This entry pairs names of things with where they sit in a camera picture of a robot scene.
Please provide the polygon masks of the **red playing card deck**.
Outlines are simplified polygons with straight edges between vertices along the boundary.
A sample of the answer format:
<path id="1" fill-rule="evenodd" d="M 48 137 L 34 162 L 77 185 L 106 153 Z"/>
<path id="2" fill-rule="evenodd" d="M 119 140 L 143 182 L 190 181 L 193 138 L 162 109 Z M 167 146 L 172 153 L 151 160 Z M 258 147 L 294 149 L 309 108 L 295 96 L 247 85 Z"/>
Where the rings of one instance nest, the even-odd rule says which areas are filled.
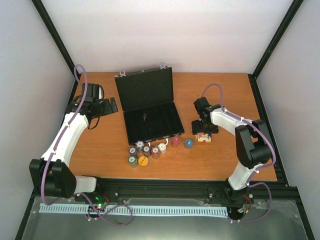
<path id="1" fill-rule="evenodd" d="M 208 133 L 199 132 L 195 135 L 195 139 L 197 142 L 200 142 L 200 143 L 210 143 L 211 135 Z"/>

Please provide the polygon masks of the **blue poker chip stack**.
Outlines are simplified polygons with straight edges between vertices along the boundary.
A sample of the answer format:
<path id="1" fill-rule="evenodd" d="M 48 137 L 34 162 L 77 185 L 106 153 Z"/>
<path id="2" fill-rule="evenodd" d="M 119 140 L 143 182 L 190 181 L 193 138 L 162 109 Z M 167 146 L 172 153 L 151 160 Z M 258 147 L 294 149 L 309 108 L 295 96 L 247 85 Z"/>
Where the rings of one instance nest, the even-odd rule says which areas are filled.
<path id="1" fill-rule="evenodd" d="M 194 145 L 194 141 L 191 138 L 188 138 L 184 142 L 184 147 L 190 149 Z"/>

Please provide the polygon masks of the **red poker chip stack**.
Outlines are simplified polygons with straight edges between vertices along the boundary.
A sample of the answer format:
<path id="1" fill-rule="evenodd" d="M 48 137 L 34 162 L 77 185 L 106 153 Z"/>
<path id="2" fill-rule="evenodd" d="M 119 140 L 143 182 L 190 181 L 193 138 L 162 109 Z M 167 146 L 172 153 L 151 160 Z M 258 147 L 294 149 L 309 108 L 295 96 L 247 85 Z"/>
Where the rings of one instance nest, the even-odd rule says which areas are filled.
<path id="1" fill-rule="evenodd" d="M 171 140 L 171 147 L 172 148 L 177 148 L 180 144 L 181 138 L 179 136 L 174 136 Z"/>

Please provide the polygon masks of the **black poker set case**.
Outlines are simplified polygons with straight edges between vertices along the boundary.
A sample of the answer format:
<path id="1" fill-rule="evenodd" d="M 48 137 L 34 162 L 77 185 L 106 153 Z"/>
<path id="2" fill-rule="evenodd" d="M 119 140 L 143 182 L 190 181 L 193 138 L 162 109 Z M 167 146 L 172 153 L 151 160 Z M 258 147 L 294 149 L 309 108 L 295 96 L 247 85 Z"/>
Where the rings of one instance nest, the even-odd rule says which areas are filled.
<path id="1" fill-rule="evenodd" d="M 116 75 L 129 145 L 181 135 L 185 132 L 174 102 L 170 66 Z"/>

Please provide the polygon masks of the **white poker chip stack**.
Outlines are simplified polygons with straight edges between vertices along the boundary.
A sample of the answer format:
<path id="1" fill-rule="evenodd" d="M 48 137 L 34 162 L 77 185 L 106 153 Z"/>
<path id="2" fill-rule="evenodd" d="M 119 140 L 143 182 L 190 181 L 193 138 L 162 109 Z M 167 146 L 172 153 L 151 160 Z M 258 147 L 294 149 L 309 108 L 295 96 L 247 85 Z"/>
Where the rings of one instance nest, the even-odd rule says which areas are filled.
<path id="1" fill-rule="evenodd" d="M 165 143 L 159 143 L 157 147 L 161 154 L 165 154 L 167 152 L 167 145 Z"/>

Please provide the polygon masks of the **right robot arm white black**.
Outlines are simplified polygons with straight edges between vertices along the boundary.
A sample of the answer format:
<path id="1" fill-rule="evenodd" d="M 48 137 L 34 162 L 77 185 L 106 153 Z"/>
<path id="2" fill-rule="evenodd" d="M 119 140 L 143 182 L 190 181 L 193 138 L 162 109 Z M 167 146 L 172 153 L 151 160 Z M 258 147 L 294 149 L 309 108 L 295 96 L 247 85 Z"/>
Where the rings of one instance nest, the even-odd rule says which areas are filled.
<path id="1" fill-rule="evenodd" d="M 269 160 L 276 159 L 266 123 L 238 116 L 221 105 L 211 105 L 205 97 L 193 103 L 199 120 L 191 122 L 192 133 L 217 134 L 222 128 L 235 137 L 238 163 L 227 178 L 222 196 L 230 203 L 235 202 L 250 181 Z"/>

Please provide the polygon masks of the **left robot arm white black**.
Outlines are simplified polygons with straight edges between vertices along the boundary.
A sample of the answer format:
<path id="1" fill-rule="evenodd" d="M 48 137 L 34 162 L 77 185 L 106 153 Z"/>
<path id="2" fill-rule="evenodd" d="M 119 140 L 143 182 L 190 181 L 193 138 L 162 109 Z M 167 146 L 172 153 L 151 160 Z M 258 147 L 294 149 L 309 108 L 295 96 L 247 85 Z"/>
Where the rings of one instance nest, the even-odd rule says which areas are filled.
<path id="1" fill-rule="evenodd" d="M 93 176 L 75 176 L 70 170 L 70 160 L 77 142 L 92 120 L 116 113 L 114 98 L 104 98 L 99 84 L 83 84 L 81 95 L 67 106 L 61 128 L 50 147 L 39 159 L 32 159 L 29 171 L 35 190 L 41 198 L 68 199 L 86 193 L 92 201 L 103 198 L 104 188 Z"/>

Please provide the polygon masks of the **purple chip stack top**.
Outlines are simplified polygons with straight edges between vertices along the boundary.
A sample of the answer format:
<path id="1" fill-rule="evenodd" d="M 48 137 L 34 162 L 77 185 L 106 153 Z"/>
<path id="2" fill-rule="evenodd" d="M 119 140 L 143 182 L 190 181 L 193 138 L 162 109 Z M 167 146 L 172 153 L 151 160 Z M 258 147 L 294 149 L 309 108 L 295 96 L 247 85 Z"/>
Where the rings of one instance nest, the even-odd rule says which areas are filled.
<path id="1" fill-rule="evenodd" d="M 145 143 L 142 140 L 139 140 L 135 143 L 135 147 L 139 153 L 144 151 Z"/>

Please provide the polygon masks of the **green poker chip stack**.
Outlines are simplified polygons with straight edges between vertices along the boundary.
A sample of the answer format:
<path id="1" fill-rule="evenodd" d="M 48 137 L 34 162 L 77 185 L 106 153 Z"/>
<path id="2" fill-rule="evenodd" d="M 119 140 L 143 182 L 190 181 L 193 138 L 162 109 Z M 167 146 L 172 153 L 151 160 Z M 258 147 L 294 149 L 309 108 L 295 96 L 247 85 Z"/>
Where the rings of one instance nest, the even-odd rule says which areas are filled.
<path id="1" fill-rule="evenodd" d="M 139 164 L 138 164 L 138 160 L 137 158 L 134 156 L 134 155 L 131 155 L 129 158 L 128 158 L 128 163 L 130 164 L 130 166 L 132 168 L 136 168 Z"/>

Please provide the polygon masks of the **yellow dealer button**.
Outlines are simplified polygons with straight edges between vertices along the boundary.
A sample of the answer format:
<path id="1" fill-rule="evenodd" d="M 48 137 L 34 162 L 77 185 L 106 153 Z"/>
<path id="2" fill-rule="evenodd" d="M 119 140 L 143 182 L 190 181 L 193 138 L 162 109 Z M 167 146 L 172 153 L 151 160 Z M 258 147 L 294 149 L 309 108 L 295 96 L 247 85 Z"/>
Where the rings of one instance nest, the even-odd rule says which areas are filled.
<path id="1" fill-rule="evenodd" d="M 138 158 L 138 164 L 142 167 L 146 167 L 149 164 L 149 158 L 147 156 L 140 156 Z"/>

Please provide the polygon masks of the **left controller board green LED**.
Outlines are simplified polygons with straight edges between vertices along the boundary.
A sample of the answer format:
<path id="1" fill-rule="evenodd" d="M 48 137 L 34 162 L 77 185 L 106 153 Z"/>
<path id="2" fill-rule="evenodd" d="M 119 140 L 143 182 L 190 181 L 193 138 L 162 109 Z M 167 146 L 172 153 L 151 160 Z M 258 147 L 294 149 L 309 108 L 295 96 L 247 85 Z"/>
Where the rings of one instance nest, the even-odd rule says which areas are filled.
<path id="1" fill-rule="evenodd" d="M 99 213 L 105 213 L 107 211 L 107 207 L 110 204 L 110 198 L 108 193 L 106 192 L 102 194 L 90 193 L 89 197 Z"/>

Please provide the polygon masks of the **black aluminium frame rail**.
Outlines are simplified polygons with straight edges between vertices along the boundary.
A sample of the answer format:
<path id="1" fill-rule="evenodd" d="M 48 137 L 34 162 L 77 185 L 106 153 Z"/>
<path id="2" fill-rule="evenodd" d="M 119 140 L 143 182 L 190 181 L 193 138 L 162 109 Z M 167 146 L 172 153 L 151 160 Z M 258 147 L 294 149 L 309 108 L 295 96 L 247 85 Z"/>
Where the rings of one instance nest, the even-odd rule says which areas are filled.
<path id="1" fill-rule="evenodd" d="M 120 199 L 130 198 L 169 198 L 169 199 L 206 199 L 210 204 L 218 204 L 228 208 L 239 207 L 248 202 L 254 203 L 250 194 L 261 200 L 293 200 L 299 205 L 302 200 L 297 187 L 288 186 L 287 182 L 276 181 L 274 183 L 254 182 L 250 184 L 244 193 L 235 202 L 228 202 L 223 196 L 226 180 L 113 180 L 105 177 L 95 177 L 96 188 L 93 192 L 82 193 L 108 193 L 112 202 L 120 202 Z"/>

